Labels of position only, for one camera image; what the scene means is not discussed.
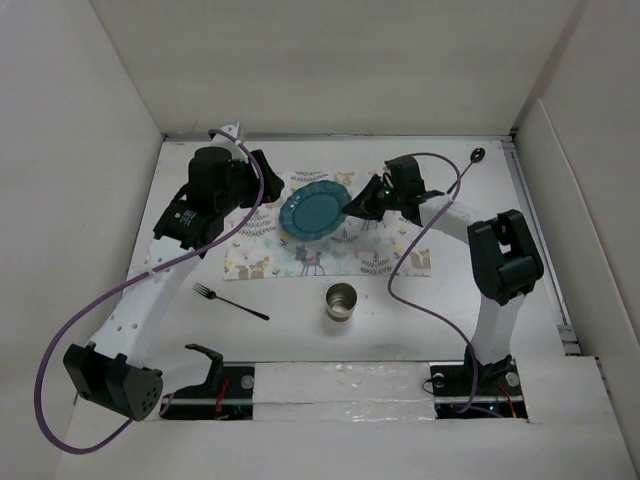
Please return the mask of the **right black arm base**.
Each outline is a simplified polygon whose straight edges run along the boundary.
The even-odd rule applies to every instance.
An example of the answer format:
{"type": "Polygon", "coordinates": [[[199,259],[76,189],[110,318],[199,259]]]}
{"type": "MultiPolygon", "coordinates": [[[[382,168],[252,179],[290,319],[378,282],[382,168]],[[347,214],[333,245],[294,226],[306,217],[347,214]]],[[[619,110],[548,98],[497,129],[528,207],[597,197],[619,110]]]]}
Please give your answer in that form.
{"type": "Polygon", "coordinates": [[[462,362],[433,362],[423,391],[432,396],[437,420],[528,419],[517,365],[511,361],[499,373],[480,377],[472,390],[473,373],[462,362]]]}

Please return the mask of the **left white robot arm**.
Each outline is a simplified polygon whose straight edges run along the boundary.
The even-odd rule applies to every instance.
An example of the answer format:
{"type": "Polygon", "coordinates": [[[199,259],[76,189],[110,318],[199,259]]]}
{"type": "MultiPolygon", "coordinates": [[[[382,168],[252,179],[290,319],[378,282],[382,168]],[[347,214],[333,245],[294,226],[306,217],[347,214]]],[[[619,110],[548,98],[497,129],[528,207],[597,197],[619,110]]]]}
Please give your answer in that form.
{"type": "Polygon", "coordinates": [[[262,151],[242,147],[243,129],[235,122],[210,131],[210,144],[195,151],[187,182],[153,229],[145,278],[125,288],[86,345],[66,350],[63,365],[82,399],[132,421],[146,419],[160,402],[169,370],[148,364],[147,352],[173,297],[205,246],[221,238],[229,214],[254,212],[284,187],[262,151]]]}

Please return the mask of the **stainless steel cup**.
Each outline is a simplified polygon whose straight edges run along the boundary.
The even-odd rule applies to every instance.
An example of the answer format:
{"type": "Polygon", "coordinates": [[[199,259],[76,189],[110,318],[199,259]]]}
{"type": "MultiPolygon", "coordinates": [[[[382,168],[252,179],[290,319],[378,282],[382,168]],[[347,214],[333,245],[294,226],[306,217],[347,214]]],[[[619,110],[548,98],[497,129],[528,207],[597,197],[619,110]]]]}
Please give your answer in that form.
{"type": "Polygon", "coordinates": [[[346,322],[352,317],[357,300],[357,291],[352,285],[348,283],[333,284],[325,294],[326,313],[334,322],[346,322]]]}

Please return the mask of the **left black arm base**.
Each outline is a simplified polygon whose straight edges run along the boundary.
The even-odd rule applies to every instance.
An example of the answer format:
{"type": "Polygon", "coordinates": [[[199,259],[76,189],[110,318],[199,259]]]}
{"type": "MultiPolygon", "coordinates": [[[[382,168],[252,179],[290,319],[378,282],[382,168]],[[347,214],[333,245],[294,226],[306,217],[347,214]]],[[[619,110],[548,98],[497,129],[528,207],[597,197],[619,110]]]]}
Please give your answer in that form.
{"type": "Polygon", "coordinates": [[[191,343],[187,362],[167,371],[158,416],[164,420],[246,421],[253,418],[256,365],[227,362],[191,343]]]}

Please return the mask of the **teal scalloped plate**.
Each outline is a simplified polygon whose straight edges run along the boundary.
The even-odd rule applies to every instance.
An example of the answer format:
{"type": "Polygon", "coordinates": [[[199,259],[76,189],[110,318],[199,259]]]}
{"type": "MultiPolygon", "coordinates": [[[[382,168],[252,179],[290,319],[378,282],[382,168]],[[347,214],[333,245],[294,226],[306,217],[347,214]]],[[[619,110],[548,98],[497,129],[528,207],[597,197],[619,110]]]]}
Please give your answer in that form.
{"type": "Polygon", "coordinates": [[[343,185],[321,180],[295,190],[279,212],[279,225],[289,236],[311,242],[335,232],[344,222],[342,209],[352,200],[343,185]]]}

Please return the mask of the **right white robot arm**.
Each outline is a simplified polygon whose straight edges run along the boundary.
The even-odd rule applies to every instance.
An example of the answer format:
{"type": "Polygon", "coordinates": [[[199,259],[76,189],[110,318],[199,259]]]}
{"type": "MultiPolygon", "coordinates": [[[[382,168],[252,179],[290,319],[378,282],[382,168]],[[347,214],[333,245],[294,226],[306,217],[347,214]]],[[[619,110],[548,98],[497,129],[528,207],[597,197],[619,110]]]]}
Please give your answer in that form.
{"type": "Polygon", "coordinates": [[[473,393],[494,387],[512,359],[511,339],[525,297],[544,265],[523,214],[515,209],[491,217],[438,191],[387,185],[375,175],[342,212],[381,221],[397,211],[410,223],[430,228],[469,248],[473,280],[481,300],[473,337],[467,342],[462,381],[473,393]]]}

